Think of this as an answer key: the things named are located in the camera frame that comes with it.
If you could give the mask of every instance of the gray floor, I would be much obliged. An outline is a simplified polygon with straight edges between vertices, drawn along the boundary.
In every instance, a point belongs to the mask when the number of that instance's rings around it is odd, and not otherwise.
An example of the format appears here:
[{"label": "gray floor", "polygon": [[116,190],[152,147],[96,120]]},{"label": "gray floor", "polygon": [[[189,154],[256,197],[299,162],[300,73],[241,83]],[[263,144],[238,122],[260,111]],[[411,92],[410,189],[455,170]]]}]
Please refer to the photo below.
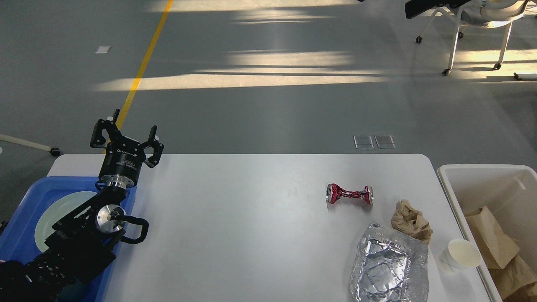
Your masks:
[{"label": "gray floor", "polygon": [[[446,68],[451,23],[393,0],[175,0],[122,131],[159,126],[165,153],[422,153],[537,169],[535,8],[503,29],[469,28]],[[166,1],[1,1],[0,133],[64,153],[121,108]],[[108,54],[96,55],[100,45]],[[395,149],[357,150],[353,135]],[[54,162],[0,142],[0,220]]]}]

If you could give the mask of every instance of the crumpled brown paper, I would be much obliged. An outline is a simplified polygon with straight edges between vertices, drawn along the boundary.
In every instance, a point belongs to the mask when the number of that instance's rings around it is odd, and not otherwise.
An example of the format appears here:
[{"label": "crumpled brown paper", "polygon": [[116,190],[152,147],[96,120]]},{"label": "crumpled brown paper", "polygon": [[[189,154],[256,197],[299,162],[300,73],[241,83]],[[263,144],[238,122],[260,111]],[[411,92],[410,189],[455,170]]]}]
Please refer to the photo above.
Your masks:
[{"label": "crumpled brown paper", "polygon": [[478,208],[465,217],[487,268],[505,268],[520,248],[503,232],[489,208]]},{"label": "crumpled brown paper", "polygon": [[535,287],[534,285],[537,284],[537,277],[519,255],[516,255],[505,269],[491,269],[489,272],[502,299],[510,297],[514,292],[517,292],[517,290],[526,285],[530,285],[527,289],[531,292],[534,289],[533,287]]},{"label": "crumpled brown paper", "polygon": [[431,241],[433,233],[422,212],[410,206],[410,202],[406,199],[397,202],[395,213],[391,218],[391,227],[427,244]]}]

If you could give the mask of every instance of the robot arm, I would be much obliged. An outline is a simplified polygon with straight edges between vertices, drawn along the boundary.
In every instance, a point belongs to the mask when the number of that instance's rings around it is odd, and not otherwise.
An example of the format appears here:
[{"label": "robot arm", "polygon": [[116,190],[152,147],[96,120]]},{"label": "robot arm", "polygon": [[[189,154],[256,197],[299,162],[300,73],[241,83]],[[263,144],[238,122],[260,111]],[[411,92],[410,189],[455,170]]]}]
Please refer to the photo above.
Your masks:
[{"label": "robot arm", "polygon": [[[159,163],[164,145],[158,142],[157,126],[144,143],[123,136],[118,115],[116,109],[112,119],[99,119],[93,129],[90,146],[106,149],[99,192],[52,226],[55,232],[45,240],[49,248],[41,255],[26,265],[0,264],[0,301],[52,301],[66,285],[76,280],[87,284],[100,275],[115,260],[112,249],[119,241],[137,244],[146,238],[149,223],[128,216],[121,202],[127,188],[138,183],[142,164],[153,168]],[[153,154],[147,158],[144,150],[149,147]],[[124,236],[126,223],[141,226],[137,239]]]}]

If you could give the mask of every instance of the white paper cup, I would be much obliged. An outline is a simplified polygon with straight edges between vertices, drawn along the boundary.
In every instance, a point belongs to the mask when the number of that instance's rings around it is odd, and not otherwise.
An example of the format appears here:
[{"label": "white paper cup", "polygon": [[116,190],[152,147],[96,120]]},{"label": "white paper cup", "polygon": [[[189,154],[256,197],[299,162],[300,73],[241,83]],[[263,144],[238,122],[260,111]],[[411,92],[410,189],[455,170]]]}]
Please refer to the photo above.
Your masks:
[{"label": "white paper cup", "polygon": [[468,240],[453,239],[438,259],[438,268],[448,275],[474,268],[481,264],[481,253]]}]

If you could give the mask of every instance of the white bin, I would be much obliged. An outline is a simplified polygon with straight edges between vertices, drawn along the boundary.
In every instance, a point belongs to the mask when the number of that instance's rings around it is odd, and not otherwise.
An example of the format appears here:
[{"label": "white bin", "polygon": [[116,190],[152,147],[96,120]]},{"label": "white bin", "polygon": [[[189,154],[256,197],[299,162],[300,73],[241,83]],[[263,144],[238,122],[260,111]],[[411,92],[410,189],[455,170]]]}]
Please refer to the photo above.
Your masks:
[{"label": "white bin", "polygon": [[[475,243],[464,213],[487,206],[503,231],[520,240],[519,255],[537,272],[537,174],[527,166],[449,164],[438,176],[464,237]],[[487,267],[478,270],[494,302],[501,298]]]}]

